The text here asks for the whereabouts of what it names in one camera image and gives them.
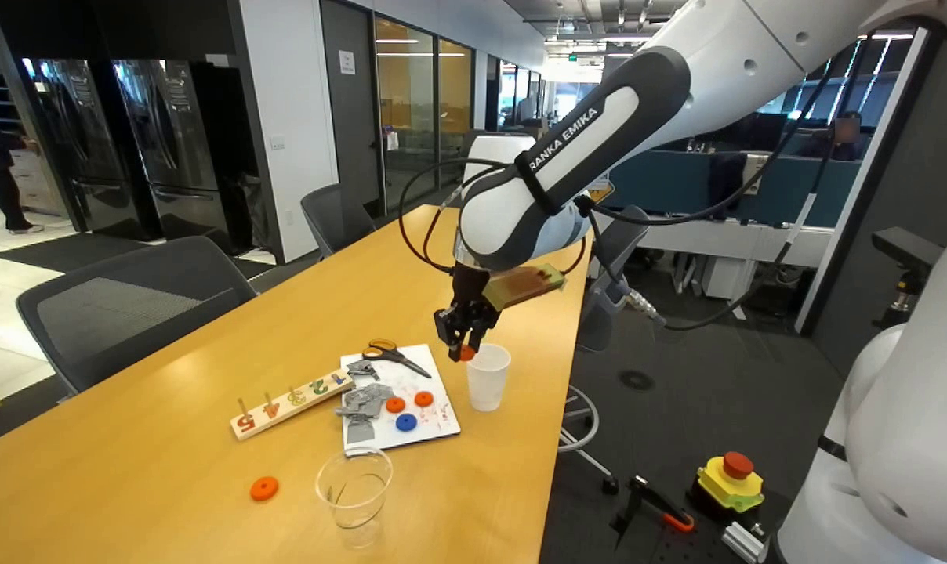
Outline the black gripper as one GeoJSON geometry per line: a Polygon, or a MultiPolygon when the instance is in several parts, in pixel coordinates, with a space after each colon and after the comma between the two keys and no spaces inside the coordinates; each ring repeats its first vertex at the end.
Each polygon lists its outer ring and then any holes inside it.
{"type": "Polygon", "coordinates": [[[462,361],[462,344],[480,351],[484,337],[497,325],[498,312],[484,297],[491,274],[454,265],[452,302],[433,314],[435,337],[452,361],[462,361]]]}

